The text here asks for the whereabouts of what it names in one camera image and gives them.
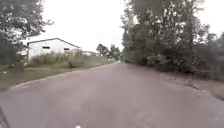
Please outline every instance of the roof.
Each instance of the roof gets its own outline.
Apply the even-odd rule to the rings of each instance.
[[[29,45],[29,44],[31,44],[31,43],[39,43],[39,42],[49,41],[49,40],[60,40],[60,41],[62,41],[62,42],[64,42],[64,43],[66,43],[66,44],[72,45],[72,46],[77,47],[77,48],[81,48],[81,47],[76,46],[76,45],[74,45],[74,44],[72,44],[72,43],[69,43],[69,42],[67,42],[67,41],[64,41],[64,40],[62,40],[62,39],[60,39],[60,38],[51,38],[51,39],[45,39],[45,40],[32,41],[32,42],[28,42],[27,45]]]

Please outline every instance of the foliage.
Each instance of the foliage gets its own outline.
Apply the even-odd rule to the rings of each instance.
[[[44,32],[42,0],[2,0],[0,4],[0,65],[20,61],[22,42]]]
[[[105,57],[109,57],[109,54],[110,54],[110,51],[109,49],[104,46],[103,44],[99,44],[96,48],[96,50],[102,55],[102,56],[105,56]]]
[[[66,68],[24,68],[23,70],[4,69],[7,73],[0,72],[0,91],[8,87],[24,83],[31,80],[45,78],[47,76],[69,72],[71,69]]]
[[[203,10],[199,8],[201,1],[153,1],[130,0],[126,4],[122,17],[125,61],[163,71],[217,76],[223,65],[224,38],[214,40],[209,26],[195,16]]]
[[[96,50],[108,59],[115,59],[117,61],[121,59],[120,49],[114,44],[111,45],[110,50],[106,46],[99,44]]]
[[[82,68],[110,63],[108,59],[78,53],[48,53],[31,58],[28,67]]]

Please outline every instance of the window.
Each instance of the window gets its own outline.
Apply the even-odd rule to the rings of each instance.
[[[65,50],[65,51],[69,51],[70,49],[69,49],[69,48],[64,48],[64,50]]]
[[[42,49],[50,49],[50,47],[43,46]]]

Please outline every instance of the building wall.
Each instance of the building wall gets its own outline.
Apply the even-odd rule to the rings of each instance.
[[[68,48],[69,51],[74,51],[74,52],[79,50],[77,47],[57,39],[30,43],[29,50],[28,50],[29,59],[37,55],[51,53],[51,52],[64,53],[66,52],[64,48]]]
[[[98,53],[89,52],[89,51],[82,51],[82,53],[83,53],[84,55],[87,55],[87,56],[91,56],[91,55],[99,56]]]

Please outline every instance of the road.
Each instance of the road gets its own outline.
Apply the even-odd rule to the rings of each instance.
[[[126,64],[31,82],[0,104],[12,128],[224,127],[224,102]]]

